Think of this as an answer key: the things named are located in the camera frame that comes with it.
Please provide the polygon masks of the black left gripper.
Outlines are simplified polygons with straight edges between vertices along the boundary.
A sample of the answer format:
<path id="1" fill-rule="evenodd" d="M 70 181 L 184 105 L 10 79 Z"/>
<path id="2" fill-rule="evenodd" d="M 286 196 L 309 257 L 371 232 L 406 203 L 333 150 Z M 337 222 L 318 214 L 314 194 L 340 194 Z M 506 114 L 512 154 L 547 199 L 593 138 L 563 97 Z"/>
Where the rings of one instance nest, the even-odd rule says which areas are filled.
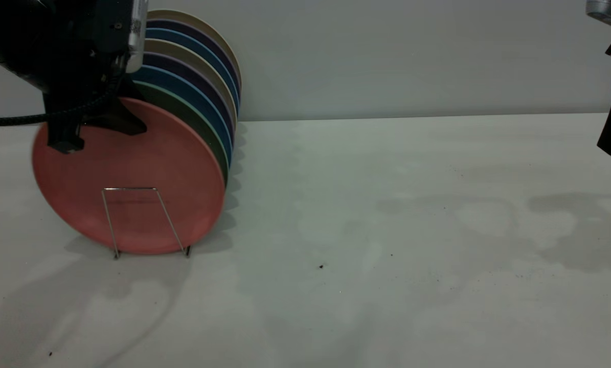
<path id="1" fill-rule="evenodd" d="M 81 125 L 133 136 L 146 124 L 116 97 L 132 47 L 131 1 L 52 1 L 53 23 L 44 48 L 50 68 L 43 103 L 47 146 L 81 151 Z"/>

